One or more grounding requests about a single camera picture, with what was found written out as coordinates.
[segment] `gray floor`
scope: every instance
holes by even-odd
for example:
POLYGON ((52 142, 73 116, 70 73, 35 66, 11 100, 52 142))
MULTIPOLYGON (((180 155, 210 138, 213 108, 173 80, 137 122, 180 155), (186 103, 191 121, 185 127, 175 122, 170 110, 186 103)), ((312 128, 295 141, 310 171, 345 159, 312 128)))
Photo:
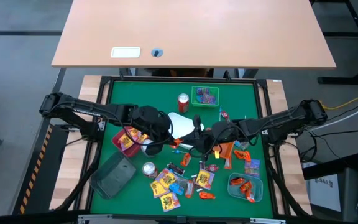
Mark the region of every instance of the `gray floor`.
MULTIPOLYGON (((358 12, 358 1, 353 1, 358 12)), ((0 30, 62 30, 71 0, 0 0, 0 30)), ((354 31, 346 7, 336 4, 313 6, 324 31, 354 31)), ((29 157, 35 132, 40 122, 38 114, 43 97, 50 93, 58 69, 52 61, 58 37, 0 37, 0 215, 10 212, 14 192, 19 186, 29 157)), ((358 39, 327 39, 337 69, 321 70, 261 70, 256 78, 282 79, 288 104, 296 105, 303 99, 323 100, 326 105, 339 105, 358 96, 358 86, 318 85, 318 76, 350 77, 358 72, 358 39)), ((116 69, 68 69, 62 91, 77 96, 83 75, 117 75, 116 69)), ((343 110, 328 111, 330 116, 343 110)), ((358 129, 358 118, 318 133, 358 129)), ((328 136, 327 140, 339 156, 358 150, 358 135, 328 136)), ((297 143, 306 150, 312 144, 307 136, 297 143)), ((336 157, 319 141, 316 156, 319 161, 336 157)))

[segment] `soda can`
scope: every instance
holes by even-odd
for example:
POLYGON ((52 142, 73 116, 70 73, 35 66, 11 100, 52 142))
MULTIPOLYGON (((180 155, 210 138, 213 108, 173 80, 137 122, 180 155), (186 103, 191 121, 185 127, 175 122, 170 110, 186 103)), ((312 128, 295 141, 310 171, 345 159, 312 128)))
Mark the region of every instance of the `soda can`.
POLYGON ((157 168, 152 162, 146 162, 142 167, 143 174, 151 179, 157 177, 157 168))
POLYGON ((178 96, 178 111, 186 113, 189 110, 189 96, 186 93, 179 94, 178 96))

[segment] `orange wrapper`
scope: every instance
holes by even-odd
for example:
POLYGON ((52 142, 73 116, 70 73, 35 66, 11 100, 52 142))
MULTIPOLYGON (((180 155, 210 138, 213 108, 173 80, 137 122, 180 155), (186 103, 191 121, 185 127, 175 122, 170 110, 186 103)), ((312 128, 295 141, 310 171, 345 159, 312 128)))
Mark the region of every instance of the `orange wrapper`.
POLYGON ((249 151, 234 150, 234 154, 238 159, 245 159, 248 162, 251 161, 251 155, 249 154, 249 151))
POLYGON ((183 159, 181 160, 180 165, 186 167, 189 164, 190 159, 191 159, 191 155, 189 153, 186 153, 183 156, 183 159))
POLYGON ((207 193, 207 192, 200 192, 198 193, 198 195, 200 196, 201 199, 215 199, 215 195, 211 194, 211 193, 207 193))
POLYGON ((247 199, 250 203, 255 203, 254 193, 252 193, 250 190, 247 190, 247 191, 246 191, 246 199, 247 199))
POLYGON ((236 177, 230 180, 230 185, 240 185, 244 183, 244 178, 242 177, 236 177))
POLYGON ((240 190, 243 194, 245 194, 248 190, 252 189, 251 181, 245 182, 243 185, 241 185, 240 190))

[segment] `green table surface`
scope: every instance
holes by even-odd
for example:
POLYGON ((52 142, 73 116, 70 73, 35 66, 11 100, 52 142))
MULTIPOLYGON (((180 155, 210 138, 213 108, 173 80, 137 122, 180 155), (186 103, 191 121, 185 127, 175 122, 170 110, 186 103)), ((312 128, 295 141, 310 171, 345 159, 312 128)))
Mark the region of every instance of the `green table surface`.
MULTIPOLYGON (((133 103, 139 106, 150 105, 158 110, 179 113, 177 110, 177 96, 186 93, 191 97, 192 86, 219 87, 220 102, 223 110, 226 110, 232 119, 257 118, 257 106, 255 101, 254 86, 248 84, 216 84, 216 83, 170 83, 170 82, 114 82, 111 103, 133 103)), ((190 104, 187 118, 193 119, 194 115, 200 115, 204 127, 219 120, 219 107, 200 108, 190 104)), ((120 131, 120 127, 108 124, 104 134, 101 150, 101 166, 118 149, 112 144, 111 139, 120 131)), ((145 162, 151 161, 160 172, 169 162, 180 165, 183 154, 175 154, 170 146, 164 146, 161 153, 154 158, 146 158, 141 151, 134 157, 130 157, 137 171, 132 180, 112 199, 104 200, 98 194, 94 194, 91 213, 110 213, 122 215, 181 215, 191 217, 233 217, 233 218, 272 218, 272 204, 270 201, 269 185, 265 162, 263 160, 262 143, 259 140, 256 146, 250 146, 249 152, 253 159, 260 159, 260 179, 263 182, 263 199, 258 203, 250 203, 247 200, 234 198, 227 192, 227 182, 231 173, 244 173, 244 160, 239 160, 233 154, 232 170, 223 169, 224 159, 215 159, 210 156, 206 165, 217 164, 219 170, 215 173, 212 189, 207 192, 215 194, 215 200, 202 200, 197 192, 192 198, 178 195, 181 207, 164 212, 159 198, 154 198, 150 183, 152 179, 142 173, 145 162)), ((190 178, 199 171, 200 159, 192 158, 185 168, 185 177, 190 178)))

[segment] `black table frame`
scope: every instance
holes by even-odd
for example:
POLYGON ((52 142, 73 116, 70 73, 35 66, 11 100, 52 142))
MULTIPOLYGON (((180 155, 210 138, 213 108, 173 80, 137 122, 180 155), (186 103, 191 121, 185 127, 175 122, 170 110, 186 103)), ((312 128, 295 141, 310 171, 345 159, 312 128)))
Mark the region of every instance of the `black table frame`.
MULTIPOLYGON (((315 0, 314 2, 346 4, 354 23, 358 28, 358 15, 350 0, 315 0)), ((358 37, 358 32, 323 32, 325 37, 358 37)), ((319 84, 358 85, 358 74, 353 77, 318 77, 319 84)))

